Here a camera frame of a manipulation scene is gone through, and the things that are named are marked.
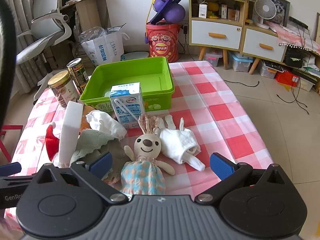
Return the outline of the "white cloth with straps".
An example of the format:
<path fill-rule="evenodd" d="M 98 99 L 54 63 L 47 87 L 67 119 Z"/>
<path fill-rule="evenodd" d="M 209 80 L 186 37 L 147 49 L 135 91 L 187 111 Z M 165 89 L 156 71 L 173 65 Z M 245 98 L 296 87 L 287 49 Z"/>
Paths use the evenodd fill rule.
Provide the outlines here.
<path fill-rule="evenodd" d="M 187 163 L 198 171 L 204 171 L 205 165 L 196 155 L 201 152 L 199 143 L 192 130 L 185 128 L 184 119 L 180 118 L 176 128 L 172 115 L 159 119 L 159 138 L 162 142 L 162 153 L 178 164 Z"/>

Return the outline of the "grey white office chair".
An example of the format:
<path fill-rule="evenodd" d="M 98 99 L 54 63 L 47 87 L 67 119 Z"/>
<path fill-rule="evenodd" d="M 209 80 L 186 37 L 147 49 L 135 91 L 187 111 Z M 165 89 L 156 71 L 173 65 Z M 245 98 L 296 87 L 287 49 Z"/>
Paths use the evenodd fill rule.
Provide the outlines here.
<path fill-rule="evenodd" d="M 22 64 L 40 55 L 44 49 L 55 46 L 72 34 L 68 16 L 60 12 L 60 0 L 33 0 L 33 19 L 30 29 L 17 35 L 33 36 L 36 41 L 16 56 L 16 63 Z"/>

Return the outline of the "white foam block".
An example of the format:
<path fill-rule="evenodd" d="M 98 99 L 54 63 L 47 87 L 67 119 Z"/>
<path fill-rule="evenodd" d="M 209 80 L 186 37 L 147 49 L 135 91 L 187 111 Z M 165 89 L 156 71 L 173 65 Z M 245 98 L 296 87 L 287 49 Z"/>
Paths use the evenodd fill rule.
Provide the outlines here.
<path fill-rule="evenodd" d="M 66 107 L 65 116 L 59 142 L 59 166 L 68 167 L 75 152 L 80 132 L 83 105 L 69 101 Z"/>

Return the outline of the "red white santa plush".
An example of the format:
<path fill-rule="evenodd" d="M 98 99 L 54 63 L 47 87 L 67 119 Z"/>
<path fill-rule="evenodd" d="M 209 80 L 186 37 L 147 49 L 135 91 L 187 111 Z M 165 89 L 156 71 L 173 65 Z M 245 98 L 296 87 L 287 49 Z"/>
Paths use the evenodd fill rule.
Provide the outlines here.
<path fill-rule="evenodd" d="M 53 133 L 54 128 L 56 127 L 55 122 L 49 124 L 46 130 L 45 136 L 45 145 L 47 150 L 47 155 L 49 160 L 55 165 L 60 167 L 61 164 L 59 162 L 59 143 L 60 139 L 56 137 Z"/>

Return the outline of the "rabbit plush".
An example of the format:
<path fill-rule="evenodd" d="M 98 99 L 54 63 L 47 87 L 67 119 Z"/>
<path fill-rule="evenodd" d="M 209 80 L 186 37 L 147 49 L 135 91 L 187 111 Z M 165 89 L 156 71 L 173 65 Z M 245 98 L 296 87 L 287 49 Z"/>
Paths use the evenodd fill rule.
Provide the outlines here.
<path fill-rule="evenodd" d="M 159 118 L 140 115 L 138 124 L 143 132 L 134 143 L 133 148 L 124 146 L 124 152 L 129 157 L 120 173 L 121 191 L 128 195 L 163 195 L 165 179 L 163 171 L 173 176 L 174 168 L 157 157 L 162 150 L 162 142 L 156 134 Z"/>

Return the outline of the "wooden cabinet with drawers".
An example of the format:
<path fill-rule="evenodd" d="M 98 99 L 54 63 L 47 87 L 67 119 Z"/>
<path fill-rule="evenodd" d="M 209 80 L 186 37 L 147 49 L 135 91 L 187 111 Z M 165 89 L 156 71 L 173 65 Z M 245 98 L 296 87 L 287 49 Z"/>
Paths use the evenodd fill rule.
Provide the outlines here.
<path fill-rule="evenodd" d="M 199 60 L 206 49 L 221 49 L 225 68 L 228 52 L 251 56 L 249 73 L 260 60 L 282 63 L 286 52 L 278 34 L 256 14 L 252 0 L 189 0 L 189 43 L 200 48 Z"/>

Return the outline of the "blue white milk carton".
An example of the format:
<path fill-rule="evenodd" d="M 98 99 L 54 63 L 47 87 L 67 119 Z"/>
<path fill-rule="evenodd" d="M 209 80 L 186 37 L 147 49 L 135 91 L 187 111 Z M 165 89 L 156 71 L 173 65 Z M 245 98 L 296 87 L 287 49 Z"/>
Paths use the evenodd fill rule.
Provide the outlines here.
<path fill-rule="evenodd" d="M 138 128 L 138 119 L 145 113 L 140 83 L 112 86 L 109 98 L 118 122 L 126 129 Z"/>

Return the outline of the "clear storage box blue lid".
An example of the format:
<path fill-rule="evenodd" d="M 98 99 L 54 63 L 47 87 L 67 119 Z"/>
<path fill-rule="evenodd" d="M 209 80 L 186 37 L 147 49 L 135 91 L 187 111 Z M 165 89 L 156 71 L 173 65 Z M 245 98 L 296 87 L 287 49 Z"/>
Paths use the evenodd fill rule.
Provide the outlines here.
<path fill-rule="evenodd" d="M 228 65 L 236 72 L 248 72 L 253 57 L 242 55 L 236 51 L 228 51 Z"/>

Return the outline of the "white desk fan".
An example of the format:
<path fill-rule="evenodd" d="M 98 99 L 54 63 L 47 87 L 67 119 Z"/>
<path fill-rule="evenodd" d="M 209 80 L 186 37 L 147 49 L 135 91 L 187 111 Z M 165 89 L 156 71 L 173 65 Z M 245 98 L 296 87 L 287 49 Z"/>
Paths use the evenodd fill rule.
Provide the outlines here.
<path fill-rule="evenodd" d="M 276 5 L 272 0 L 256 0 L 254 9 L 258 16 L 255 25 L 263 29 L 269 29 L 269 26 L 264 24 L 264 20 L 271 20 L 277 14 Z"/>

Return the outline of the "red box on floor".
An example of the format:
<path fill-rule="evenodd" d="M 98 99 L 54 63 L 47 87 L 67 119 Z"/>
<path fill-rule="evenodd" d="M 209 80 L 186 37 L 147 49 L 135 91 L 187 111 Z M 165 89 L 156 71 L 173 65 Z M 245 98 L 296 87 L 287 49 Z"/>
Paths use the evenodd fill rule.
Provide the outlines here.
<path fill-rule="evenodd" d="M 288 71 L 283 71 L 277 72 L 277 74 L 275 75 L 275 79 L 278 83 L 281 83 L 283 85 L 296 87 L 299 81 L 299 76 L 296 76 L 295 74 Z"/>

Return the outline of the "tall green gold can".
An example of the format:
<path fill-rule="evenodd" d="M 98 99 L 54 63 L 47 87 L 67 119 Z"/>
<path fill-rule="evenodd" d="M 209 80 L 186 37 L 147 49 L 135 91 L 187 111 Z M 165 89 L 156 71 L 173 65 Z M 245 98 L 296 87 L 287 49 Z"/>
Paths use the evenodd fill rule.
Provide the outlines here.
<path fill-rule="evenodd" d="M 82 63 L 82 59 L 81 58 L 73 59 L 71 62 L 67 64 L 67 69 L 72 79 L 74 80 L 79 93 L 82 94 L 89 81 L 85 67 Z"/>

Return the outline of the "framed black white picture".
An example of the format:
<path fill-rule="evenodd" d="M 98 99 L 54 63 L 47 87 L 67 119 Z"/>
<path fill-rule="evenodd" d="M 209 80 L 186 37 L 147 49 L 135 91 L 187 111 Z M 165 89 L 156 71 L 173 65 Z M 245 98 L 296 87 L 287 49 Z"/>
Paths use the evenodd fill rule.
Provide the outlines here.
<path fill-rule="evenodd" d="M 270 22 L 286 27 L 289 20 L 290 2 L 288 2 L 287 0 L 271 1 L 275 4 L 277 13 L 276 16 L 270 20 Z"/>

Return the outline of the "orange brown plush toy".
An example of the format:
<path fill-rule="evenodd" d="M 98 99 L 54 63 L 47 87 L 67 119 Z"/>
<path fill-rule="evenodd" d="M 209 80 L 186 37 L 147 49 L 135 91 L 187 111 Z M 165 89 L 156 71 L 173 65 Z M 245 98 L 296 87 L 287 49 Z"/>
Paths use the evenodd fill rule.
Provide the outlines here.
<path fill-rule="evenodd" d="M 93 108 L 92 106 L 84 106 L 83 107 L 79 134 L 81 134 L 82 131 L 85 130 L 85 129 L 91 129 L 90 124 L 88 123 L 88 121 L 86 119 L 86 115 L 89 114 L 91 111 L 94 111 L 94 110 L 95 110 L 95 108 Z"/>

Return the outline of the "red chip-print bucket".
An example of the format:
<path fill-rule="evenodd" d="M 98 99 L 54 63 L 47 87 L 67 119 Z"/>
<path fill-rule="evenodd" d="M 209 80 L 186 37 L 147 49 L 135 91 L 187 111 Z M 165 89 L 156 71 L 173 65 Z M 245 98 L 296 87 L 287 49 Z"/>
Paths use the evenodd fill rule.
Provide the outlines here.
<path fill-rule="evenodd" d="M 166 57 L 169 63 L 178 60 L 178 34 L 180 24 L 167 24 L 160 21 L 159 25 L 146 24 L 145 43 L 149 45 L 150 57 Z"/>

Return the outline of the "grey green towel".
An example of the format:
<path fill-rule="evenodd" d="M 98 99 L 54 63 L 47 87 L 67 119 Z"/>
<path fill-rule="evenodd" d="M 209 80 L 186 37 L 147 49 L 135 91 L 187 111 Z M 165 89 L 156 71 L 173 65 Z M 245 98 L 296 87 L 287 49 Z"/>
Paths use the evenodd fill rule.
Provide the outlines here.
<path fill-rule="evenodd" d="M 125 163 L 130 161 L 120 141 L 115 137 L 101 131 L 84 129 L 78 138 L 70 164 L 76 161 L 90 163 L 104 153 L 111 153 L 112 166 L 110 171 L 105 172 L 102 180 L 112 185 L 120 181 L 121 170 Z"/>

